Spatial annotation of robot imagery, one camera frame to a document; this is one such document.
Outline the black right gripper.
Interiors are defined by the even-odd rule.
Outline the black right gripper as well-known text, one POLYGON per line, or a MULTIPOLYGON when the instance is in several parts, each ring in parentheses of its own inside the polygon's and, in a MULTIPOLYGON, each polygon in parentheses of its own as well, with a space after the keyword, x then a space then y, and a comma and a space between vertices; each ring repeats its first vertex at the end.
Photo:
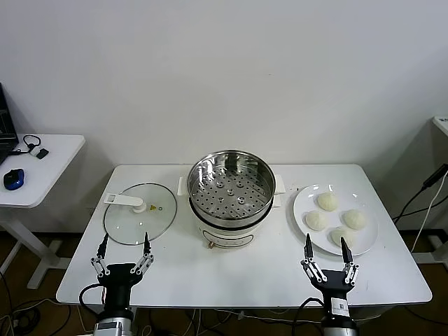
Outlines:
POLYGON ((304 245, 304 258, 300 264, 318 291, 323 297, 323 306, 328 316, 349 317, 349 304, 347 293, 351 291, 351 284, 355 284, 359 265, 354 263, 352 252, 344 237, 340 238, 344 272, 324 269, 314 261, 314 251, 309 234, 304 245))

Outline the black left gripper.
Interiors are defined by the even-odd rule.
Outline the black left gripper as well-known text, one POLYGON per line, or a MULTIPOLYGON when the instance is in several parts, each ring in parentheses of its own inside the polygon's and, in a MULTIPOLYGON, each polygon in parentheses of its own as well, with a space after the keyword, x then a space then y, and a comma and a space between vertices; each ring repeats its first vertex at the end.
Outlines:
POLYGON ((113 264, 107 266, 104 262, 109 235, 104 238, 97 249, 96 256, 91 258, 91 264, 97 273, 97 279, 106 289, 104 301, 105 310, 123 310, 130 306, 132 287, 137 285, 154 261, 151 253, 151 243, 148 233, 145 233, 143 255, 137 264, 113 264))

